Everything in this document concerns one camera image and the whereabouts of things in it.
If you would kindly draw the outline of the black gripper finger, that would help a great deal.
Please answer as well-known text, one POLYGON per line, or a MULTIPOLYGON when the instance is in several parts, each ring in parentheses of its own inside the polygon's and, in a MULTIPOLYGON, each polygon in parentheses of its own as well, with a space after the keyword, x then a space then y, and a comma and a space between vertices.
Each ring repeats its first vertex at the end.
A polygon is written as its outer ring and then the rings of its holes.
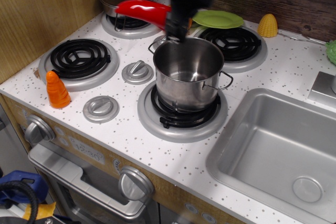
POLYGON ((179 42, 183 42, 185 40, 185 37, 186 37, 186 35, 189 31, 189 29, 187 29, 188 19, 185 19, 180 23, 179 34, 178 34, 179 35, 179 37, 178 37, 179 42))
POLYGON ((165 32, 167 40, 180 41, 178 25, 174 22, 166 22, 165 32))

